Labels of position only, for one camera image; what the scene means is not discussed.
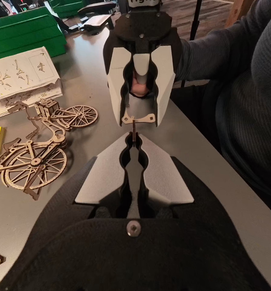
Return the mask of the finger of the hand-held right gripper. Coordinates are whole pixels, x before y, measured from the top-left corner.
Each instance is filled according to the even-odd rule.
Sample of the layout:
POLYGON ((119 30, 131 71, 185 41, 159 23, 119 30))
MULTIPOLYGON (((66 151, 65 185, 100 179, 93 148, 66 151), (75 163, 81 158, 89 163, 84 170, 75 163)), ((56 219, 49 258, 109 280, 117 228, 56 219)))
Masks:
POLYGON ((108 87, 113 113, 119 126, 122 126, 122 118, 129 103, 133 69, 132 54, 124 47, 114 48, 108 73, 108 87))
POLYGON ((158 127, 165 115, 175 78, 170 45, 159 46, 150 54, 149 73, 152 77, 153 113, 158 127))

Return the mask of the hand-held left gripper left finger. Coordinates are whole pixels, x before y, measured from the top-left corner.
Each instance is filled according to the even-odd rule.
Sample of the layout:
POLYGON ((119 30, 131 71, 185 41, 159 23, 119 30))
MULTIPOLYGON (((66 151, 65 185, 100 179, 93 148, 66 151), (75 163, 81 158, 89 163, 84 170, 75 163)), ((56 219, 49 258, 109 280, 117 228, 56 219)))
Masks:
POLYGON ((128 184, 132 134, 127 132, 96 156, 75 198, 78 204, 120 206, 128 184))

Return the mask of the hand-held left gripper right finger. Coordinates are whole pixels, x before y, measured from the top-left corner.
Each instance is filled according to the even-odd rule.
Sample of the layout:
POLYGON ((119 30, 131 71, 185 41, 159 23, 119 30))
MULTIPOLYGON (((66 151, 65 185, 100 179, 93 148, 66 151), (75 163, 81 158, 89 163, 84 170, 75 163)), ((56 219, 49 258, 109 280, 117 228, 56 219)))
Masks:
POLYGON ((194 202, 171 156, 142 134, 138 134, 138 161, 143 167, 138 196, 141 212, 158 213, 161 208, 194 202))

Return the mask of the wooden crank-shaped model part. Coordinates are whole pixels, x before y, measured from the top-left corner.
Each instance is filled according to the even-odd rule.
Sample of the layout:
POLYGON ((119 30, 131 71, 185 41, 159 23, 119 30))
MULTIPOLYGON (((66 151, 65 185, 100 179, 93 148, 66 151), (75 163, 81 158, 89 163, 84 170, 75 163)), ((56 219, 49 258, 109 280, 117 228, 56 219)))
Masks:
POLYGON ((122 117, 122 122, 124 124, 132 124, 132 123, 153 123, 155 122, 155 115, 154 114, 148 114, 145 117, 142 118, 135 118, 134 116, 129 116, 127 110, 124 113, 124 116, 122 117))

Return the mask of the person's right forearm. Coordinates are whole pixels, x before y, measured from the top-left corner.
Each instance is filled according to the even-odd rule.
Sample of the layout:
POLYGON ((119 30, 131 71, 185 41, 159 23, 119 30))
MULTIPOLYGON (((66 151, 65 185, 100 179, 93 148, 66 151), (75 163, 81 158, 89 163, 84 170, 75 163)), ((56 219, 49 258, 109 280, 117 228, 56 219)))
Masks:
POLYGON ((271 19, 271 1, 254 1, 249 12, 228 28, 193 41, 181 39, 176 81, 224 79, 245 71, 271 19))

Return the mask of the wooden bicycle model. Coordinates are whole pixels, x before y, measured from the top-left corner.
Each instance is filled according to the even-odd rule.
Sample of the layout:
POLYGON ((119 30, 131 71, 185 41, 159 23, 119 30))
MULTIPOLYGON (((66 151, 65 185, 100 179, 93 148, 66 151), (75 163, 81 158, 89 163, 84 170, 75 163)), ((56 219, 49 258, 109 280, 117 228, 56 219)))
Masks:
POLYGON ((21 101, 9 113, 26 110, 27 118, 36 128, 26 136, 3 144, 0 155, 0 178, 6 187, 13 187, 38 200, 42 187, 54 182, 67 166, 66 133, 85 128, 98 118, 95 108, 77 105, 64 109, 55 100, 41 99, 34 104, 37 115, 31 117, 29 106, 21 101))

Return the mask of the person's right hand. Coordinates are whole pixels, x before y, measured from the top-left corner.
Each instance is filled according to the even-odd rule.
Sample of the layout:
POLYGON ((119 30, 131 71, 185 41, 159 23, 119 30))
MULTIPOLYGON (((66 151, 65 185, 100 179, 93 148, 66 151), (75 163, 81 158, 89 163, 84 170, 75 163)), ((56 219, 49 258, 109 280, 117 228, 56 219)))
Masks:
POLYGON ((147 84, 139 83, 137 79, 137 73, 135 70, 133 70, 133 78, 132 78, 132 83, 131 83, 130 94, 132 94, 135 97, 142 98, 148 93, 149 93, 149 89, 147 87, 147 84))

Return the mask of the green plastic bin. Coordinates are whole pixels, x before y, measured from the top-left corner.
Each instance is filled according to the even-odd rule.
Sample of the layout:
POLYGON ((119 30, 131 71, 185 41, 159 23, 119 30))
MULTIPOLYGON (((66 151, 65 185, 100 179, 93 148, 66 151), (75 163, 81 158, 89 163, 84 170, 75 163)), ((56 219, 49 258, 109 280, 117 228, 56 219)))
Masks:
POLYGON ((57 21, 40 7, 0 18, 0 59, 45 47, 50 57, 66 53, 67 41, 57 21))
POLYGON ((91 4, 89 0, 49 0, 53 11, 59 18, 65 19, 78 14, 78 10, 91 4))

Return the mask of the person's torso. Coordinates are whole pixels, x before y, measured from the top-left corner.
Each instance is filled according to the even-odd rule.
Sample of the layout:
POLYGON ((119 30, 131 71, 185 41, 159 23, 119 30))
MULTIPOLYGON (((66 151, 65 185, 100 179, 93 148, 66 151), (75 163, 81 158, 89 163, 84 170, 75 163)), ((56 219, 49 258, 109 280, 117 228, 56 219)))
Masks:
POLYGON ((224 158, 251 186, 271 196, 271 19, 250 70, 221 93, 216 124, 224 158))

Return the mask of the white instruction booklet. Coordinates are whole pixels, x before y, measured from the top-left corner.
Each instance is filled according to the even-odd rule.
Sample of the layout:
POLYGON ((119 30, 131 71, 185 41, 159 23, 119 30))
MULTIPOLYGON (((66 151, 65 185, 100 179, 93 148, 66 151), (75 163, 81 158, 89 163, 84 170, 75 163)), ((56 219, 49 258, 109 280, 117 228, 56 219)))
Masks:
POLYGON ((0 99, 55 84, 58 79, 44 46, 0 59, 0 99))

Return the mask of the wooden part sheet stack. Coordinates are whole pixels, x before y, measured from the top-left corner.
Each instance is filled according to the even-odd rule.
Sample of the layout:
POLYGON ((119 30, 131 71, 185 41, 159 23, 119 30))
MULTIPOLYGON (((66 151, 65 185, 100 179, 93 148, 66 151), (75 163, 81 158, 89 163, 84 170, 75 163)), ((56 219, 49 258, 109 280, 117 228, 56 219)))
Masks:
POLYGON ((60 96, 62 96, 62 86, 60 79, 57 79, 56 83, 50 83, 37 89, 16 93, 10 97, 0 100, 0 117, 8 115, 8 109, 13 107, 18 101, 21 101, 27 104, 29 107, 32 107, 41 99, 48 100, 60 96))

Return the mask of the wooden support post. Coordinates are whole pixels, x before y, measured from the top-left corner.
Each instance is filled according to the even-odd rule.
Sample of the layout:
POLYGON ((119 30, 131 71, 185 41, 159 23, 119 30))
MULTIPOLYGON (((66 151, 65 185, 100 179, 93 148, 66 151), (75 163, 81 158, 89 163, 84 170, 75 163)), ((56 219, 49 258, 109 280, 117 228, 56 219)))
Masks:
POLYGON ((249 11, 254 0, 235 0, 226 20, 225 28, 230 27, 249 11))

